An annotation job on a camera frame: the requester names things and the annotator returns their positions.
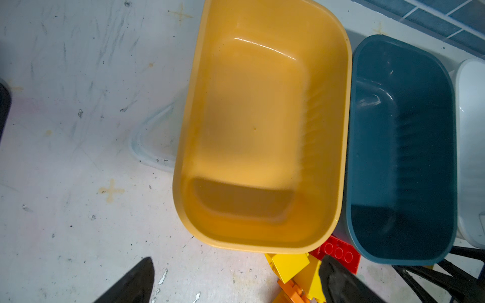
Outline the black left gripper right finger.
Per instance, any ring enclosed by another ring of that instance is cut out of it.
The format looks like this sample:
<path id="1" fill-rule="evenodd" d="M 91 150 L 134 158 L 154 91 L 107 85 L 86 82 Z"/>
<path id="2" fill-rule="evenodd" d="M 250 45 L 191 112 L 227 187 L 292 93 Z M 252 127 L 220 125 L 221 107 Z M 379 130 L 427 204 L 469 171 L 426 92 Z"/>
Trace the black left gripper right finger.
<path id="1" fill-rule="evenodd" d="M 325 256 L 319 269 L 323 294 L 327 302 L 383 303 L 361 280 L 332 256 Z"/>

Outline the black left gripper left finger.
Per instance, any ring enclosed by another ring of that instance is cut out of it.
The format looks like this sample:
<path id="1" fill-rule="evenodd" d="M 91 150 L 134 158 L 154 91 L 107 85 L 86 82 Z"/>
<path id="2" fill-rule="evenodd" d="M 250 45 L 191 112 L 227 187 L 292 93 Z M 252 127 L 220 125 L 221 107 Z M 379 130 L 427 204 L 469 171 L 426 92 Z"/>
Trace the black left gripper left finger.
<path id="1" fill-rule="evenodd" d="M 155 269 L 151 257 L 142 259 L 95 303 L 102 302 L 150 302 L 154 286 Z"/>

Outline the red two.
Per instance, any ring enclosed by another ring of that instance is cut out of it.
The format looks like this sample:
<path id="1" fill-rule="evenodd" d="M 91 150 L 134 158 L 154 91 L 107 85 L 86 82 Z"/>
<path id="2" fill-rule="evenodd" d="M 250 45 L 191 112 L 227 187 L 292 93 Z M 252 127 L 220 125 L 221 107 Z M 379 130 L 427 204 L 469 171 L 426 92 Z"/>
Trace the red two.
<path id="1" fill-rule="evenodd" d="M 361 260 L 361 255 L 352 245 L 335 236 L 330 236 L 320 247 L 311 251 L 310 255 L 318 260 L 331 256 L 354 275 L 357 274 Z"/>

